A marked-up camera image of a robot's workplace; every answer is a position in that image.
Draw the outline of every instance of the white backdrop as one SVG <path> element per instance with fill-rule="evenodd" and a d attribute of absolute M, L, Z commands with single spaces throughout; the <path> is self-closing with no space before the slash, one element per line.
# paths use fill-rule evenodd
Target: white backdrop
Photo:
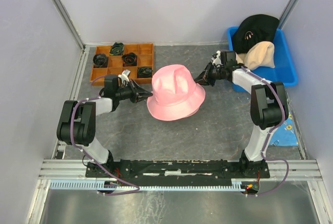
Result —
<path fill-rule="evenodd" d="M 299 76 L 299 85 L 289 89 L 289 97 L 333 203 L 332 0 L 299 0 L 283 31 Z"/>
<path fill-rule="evenodd" d="M 52 0 L 0 0 L 0 223 L 21 224 L 80 50 Z"/>
<path fill-rule="evenodd" d="M 252 14 L 279 18 L 289 0 L 61 0 L 86 44 L 205 43 Z"/>

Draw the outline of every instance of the black hat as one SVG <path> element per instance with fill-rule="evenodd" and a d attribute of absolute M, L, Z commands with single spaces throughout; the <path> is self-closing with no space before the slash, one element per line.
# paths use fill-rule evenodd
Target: black hat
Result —
<path fill-rule="evenodd" d="M 261 41 L 273 42 L 279 20 L 269 15 L 252 15 L 247 17 L 232 37 L 234 51 L 247 53 Z"/>

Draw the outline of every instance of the beige hat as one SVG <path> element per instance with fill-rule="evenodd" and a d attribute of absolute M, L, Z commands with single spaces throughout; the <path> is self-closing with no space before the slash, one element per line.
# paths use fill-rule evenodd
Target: beige hat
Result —
<path fill-rule="evenodd" d="M 254 45 L 247 54 L 236 54 L 236 60 L 250 70 L 258 67 L 275 68 L 274 44 L 270 41 L 261 41 Z"/>

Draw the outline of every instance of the blue plastic container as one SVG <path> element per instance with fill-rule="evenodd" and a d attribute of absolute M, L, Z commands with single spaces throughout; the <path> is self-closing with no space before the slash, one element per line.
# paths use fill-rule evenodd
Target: blue plastic container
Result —
<path fill-rule="evenodd" d="M 232 27 L 227 30 L 229 50 L 233 49 L 232 36 L 237 31 L 238 27 Z M 285 87 L 295 86 L 298 82 L 295 67 L 292 63 L 291 55 L 287 45 L 285 35 L 281 29 L 277 29 L 273 40 L 275 46 L 274 50 L 274 64 L 275 68 L 269 67 L 258 67 L 253 70 L 253 73 L 263 77 L 272 82 L 283 82 Z M 238 85 L 233 85 L 234 91 L 243 92 L 245 91 Z"/>

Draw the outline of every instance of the pink bucket hat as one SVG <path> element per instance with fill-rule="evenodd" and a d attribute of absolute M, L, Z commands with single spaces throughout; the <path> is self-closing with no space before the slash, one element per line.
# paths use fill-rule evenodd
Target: pink bucket hat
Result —
<path fill-rule="evenodd" d="M 159 120 L 172 121 L 191 116 L 199 110 L 206 95 L 190 71 L 181 64 L 168 65 L 152 77 L 153 96 L 147 99 L 150 114 Z"/>

